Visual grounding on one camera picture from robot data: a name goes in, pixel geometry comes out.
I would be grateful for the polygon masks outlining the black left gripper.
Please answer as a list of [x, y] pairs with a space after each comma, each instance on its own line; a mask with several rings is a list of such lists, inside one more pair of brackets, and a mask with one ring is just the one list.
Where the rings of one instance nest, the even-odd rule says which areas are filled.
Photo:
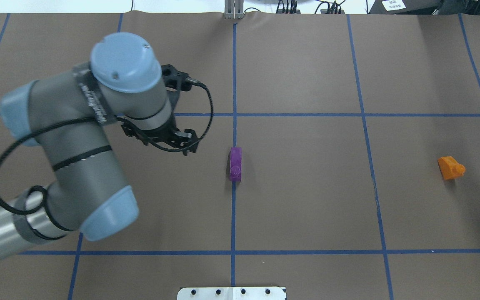
[[162, 65], [162, 80], [166, 87], [166, 101], [162, 109], [148, 118], [124, 116], [120, 118], [125, 135], [144, 145], [153, 145], [166, 152], [181, 152], [187, 156], [198, 150], [199, 138], [193, 129], [181, 131], [176, 124], [175, 108], [181, 91], [199, 87], [200, 81], [172, 65]]

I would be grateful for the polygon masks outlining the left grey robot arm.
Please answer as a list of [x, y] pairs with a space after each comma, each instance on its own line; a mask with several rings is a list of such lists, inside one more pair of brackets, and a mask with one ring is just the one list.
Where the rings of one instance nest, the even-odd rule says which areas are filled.
[[15, 142], [0, 168], [19, 146], [40, 145], [56, 180], [9, 202], [0, 195], [0, 260], [76, 230], [97, 241], [133, 223], [139, 207], [103, 127], [120, 122], [144, 145], [194, 153], [201, 138], [179, 130], [174, 114], [180, 92], [192, 87], [208, 90], [161, 65], [141, 36], [118, 32], [95, 44], [88, 62], [6, 94], [0, 116]]

